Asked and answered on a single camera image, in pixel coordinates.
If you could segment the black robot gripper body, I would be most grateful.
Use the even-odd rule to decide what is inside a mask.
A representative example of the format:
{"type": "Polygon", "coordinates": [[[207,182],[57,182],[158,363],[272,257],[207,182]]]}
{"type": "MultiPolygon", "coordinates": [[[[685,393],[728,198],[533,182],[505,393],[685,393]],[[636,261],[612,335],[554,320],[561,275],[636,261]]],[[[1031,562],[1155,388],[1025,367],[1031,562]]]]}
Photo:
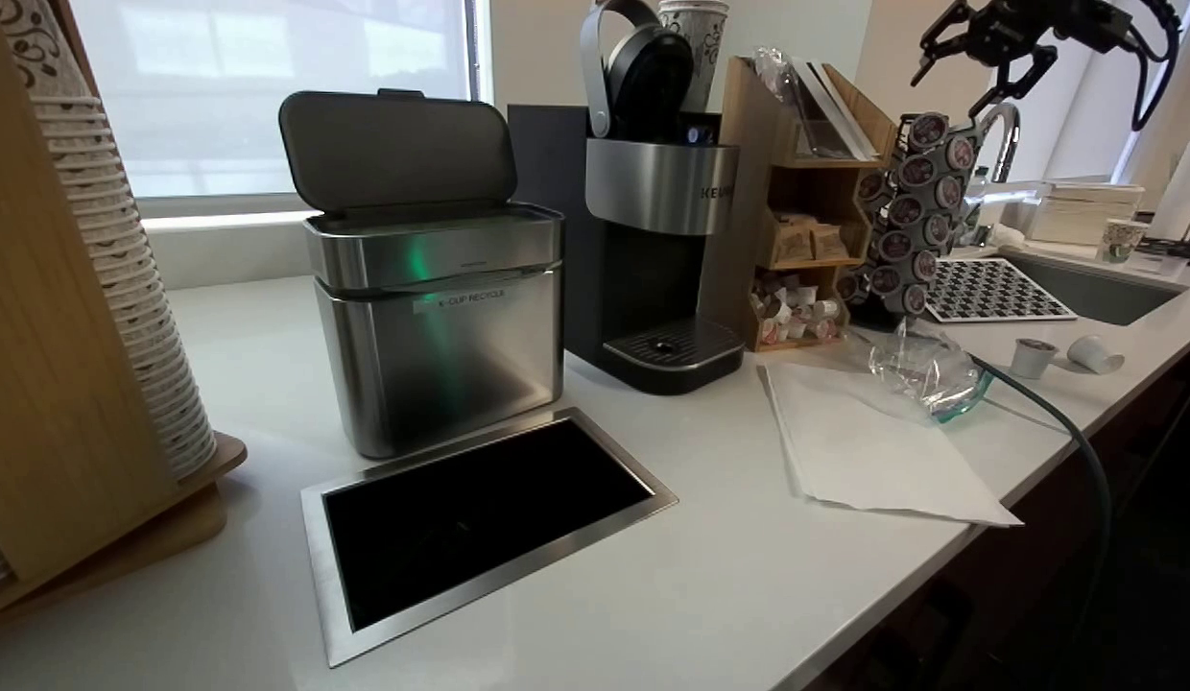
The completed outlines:
{"type": "Polygon", "coordinates": [[[995,55],[1025,55],[1039,36],[1110,55],[1131,42],[1131,14],[1110,0],[990,0],[975,31],[995,55]]]}

